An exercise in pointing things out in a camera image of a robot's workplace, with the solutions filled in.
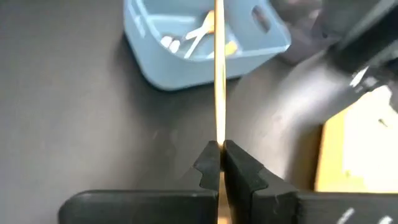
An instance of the black table surface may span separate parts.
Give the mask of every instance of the black table surface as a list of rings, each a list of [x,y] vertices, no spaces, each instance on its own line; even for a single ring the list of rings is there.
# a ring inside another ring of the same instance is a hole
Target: black table surface
[[[150,86],[122,11],[122,0],[0,1],[0,223],[56,223],[82,190],[161,188],[215,139],[212,85]],[[320,125],[352,97],[324,110],[325,77],[290,69],[274,59],[228,83],[226,134],[310,189]]]

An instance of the blue plastic basket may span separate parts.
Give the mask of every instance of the blue plastic basket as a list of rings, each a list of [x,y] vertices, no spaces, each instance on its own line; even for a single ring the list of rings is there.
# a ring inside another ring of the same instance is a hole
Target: blue plastic basket
[[[191,42],[173,54],[160,40],[164,35],[182,37],[201,26],[214,0],[125,0],[127,38],[144,76],[162,90],[179,90],[214,80],[214,36],[206,35],[190,58]],[[227,78],[248,74],[290,45],[284,23],[268,1],[225,1],[226,42],[238,50],[226,59]]]

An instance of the basket handle hole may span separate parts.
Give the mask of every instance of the basket handle hole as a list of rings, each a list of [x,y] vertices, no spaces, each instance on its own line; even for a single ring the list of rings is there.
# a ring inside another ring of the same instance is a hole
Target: basket handle hole
[[[261,7],[254,6],[253,10],[251,11],[251,15],[256,24],[261,28],[261,30],[264,33],[268,33],[269,29],[271,28],[271,24]]]

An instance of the small white object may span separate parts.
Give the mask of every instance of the small white object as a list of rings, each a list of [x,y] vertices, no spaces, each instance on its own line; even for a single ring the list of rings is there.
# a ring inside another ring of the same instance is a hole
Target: small white object
[[[180,48],[180,41],[179,40],[173,40],[173,42],[170,44],[169,49],[170,51],[175,54],[178,49]]]
[[[349,84],[352,87],[356,87],[362,80],[363,76],[365,75],[366,71],[368,70],[369,67],[366,67],[359,71],[357,74],[354,75],[353,80]]]
[[[199,28],[197,28],[197,29],[194,29],[193,31],[187,33],[187,34],[185,35],[185,40],[190,40],[190,39],[192,39],[192,38],[197,37],[198,34],[200,34],[200,31],[201,31],[201,27],[199,27]]]
[[[168,48],[168,47],[170,47],[170,44],[172,43],[172,41],[173,41],[173,37],[164,36],[164,37],[162,38],[162,40],[160,40],[160,43],[161,43],[165,48]]]
[[[382,217],[379,221],[379,224],[391,224],[393,219],[389,216]]]
[[[355,209],[354,208],[349,208],[345,213],[342,214],[342,216],[339,218],[336,224],[345,224],[348,219],[354,214]]]
[[[209,55],[207,55],[207,58],[214,58],[214,52],[212,52]]]

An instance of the wooden stick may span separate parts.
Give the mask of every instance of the wooden stick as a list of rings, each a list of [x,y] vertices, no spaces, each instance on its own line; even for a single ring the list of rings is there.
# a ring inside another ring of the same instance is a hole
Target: wooden stick
[[[220,149],[224,148],[226,124],[226,68],[224,0],[215,0],[215,57],[214,92],[216,111],[216,135]]]

